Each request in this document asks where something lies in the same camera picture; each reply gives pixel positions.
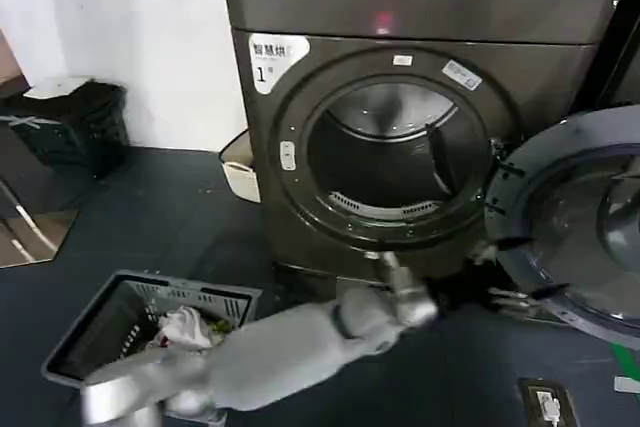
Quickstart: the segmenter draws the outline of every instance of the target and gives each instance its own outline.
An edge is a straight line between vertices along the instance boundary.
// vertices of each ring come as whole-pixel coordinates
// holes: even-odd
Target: open door
[[[524,290],[567,283],[545,307],[640,349],[640,105],[579,115],[538,134],[493,178],[493,239],[529,237],[499,261]]]

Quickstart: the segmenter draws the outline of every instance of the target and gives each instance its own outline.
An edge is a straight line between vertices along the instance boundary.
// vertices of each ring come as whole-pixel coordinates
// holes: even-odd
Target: white cloth
[[[195,349],[210,349],[214,342],[207,324],[192,307],[180,307],[160,318],[162,334],[171,342]]]

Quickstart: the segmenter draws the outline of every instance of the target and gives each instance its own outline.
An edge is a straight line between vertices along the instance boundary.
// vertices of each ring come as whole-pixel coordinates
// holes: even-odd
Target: white container
[[[258,178],[253,170],[249,131],[245,130],[220,152],[220,163],[229,187],[241,199],[260,203]]]

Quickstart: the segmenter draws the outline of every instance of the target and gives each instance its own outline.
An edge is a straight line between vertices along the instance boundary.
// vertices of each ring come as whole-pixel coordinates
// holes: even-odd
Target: white wall
[[[219,150],[245,127],[224,0],[51,2],[64,71],[129,88],[134,144]]]
[[[30,84],[66,71],[53,0],[0,0],[0,30]]]

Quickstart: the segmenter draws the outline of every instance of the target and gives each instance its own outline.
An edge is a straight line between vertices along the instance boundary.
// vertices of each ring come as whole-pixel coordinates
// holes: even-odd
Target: gray appliance
[[[640,103],[640,0],[620,0],[574,110]]]
[[[560,120],[616,0],[227,0],[268,239],[283,265],[430,276],[483,235],[484,187]]]

